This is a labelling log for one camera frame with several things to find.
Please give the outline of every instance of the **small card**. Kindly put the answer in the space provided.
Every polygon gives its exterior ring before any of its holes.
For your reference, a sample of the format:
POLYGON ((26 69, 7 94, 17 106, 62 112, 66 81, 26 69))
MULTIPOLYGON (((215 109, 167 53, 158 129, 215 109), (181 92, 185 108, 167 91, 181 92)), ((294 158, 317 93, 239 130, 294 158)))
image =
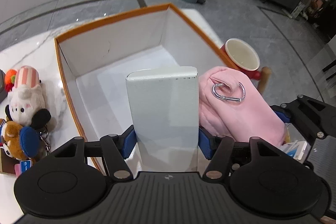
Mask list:
POLYGON ((27 171, 32 166, 31 160, 20 160, 20 174, 27 171))
POLYGON ((307 144, 308 143, 306 141, 295 141, 292 143, 286 143, 279 149, 295 160, 302 160, 307 144))

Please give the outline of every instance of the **brown plush dog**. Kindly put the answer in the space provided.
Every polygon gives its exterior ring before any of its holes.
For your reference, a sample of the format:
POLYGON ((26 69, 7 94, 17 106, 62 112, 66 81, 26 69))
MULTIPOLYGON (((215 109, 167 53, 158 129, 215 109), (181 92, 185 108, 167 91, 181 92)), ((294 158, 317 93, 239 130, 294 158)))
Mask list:
POLYGON ((5 153, 17 160, 32 160, 35 163, 43 154, 43 143, 38 133, 30 127, 0 119, 1 142, 5 153))
POLYGON ((13 121, 4 121, 1 119, 1 142, 5 153, 17 160, 27 160, 28 157, 24 154, 20 147, 19 135, 22 126, 13 121))

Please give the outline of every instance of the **wooden handle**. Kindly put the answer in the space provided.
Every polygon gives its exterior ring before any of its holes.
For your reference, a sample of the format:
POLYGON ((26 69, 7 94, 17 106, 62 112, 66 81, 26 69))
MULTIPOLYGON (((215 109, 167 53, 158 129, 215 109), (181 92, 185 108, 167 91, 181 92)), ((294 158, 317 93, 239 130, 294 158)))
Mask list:
POLYGON ((323 216, 320 221, 324 224, 336 224, 336 220, 327 216, 323 216))
POLYGON ((263 67, 261 69, 261 76, 257 87, 257 90, 259 91, 260 94, 263 94, 263 92, 265 91, 268 79, 271 76, 271 74, 272 70, 269 67, 263 67))

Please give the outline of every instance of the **blue label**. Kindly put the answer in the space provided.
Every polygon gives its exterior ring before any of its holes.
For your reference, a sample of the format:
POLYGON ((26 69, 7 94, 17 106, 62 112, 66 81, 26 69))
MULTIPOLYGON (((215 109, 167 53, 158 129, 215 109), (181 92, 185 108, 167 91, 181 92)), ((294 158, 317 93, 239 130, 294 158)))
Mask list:
POLYGON ((293 150, 288 151, 287 155, 294 158, 296 151, 297 151, 297 147, 295 147, 293 150))
POLYGON ((31 160, 20 160, 20 173, 27 171, 32 166, 31 160))

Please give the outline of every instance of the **white plush bear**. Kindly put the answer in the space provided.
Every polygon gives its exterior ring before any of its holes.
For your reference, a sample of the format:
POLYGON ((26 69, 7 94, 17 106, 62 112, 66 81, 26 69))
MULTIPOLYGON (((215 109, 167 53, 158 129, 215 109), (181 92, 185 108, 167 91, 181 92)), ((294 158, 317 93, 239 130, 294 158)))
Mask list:
POLYGON ((5 112, 9 120, 40 129, 51 119, 50 112, 45 109, 38 72, 32 67, 23 66, 17 72, 8 99, 5 112))

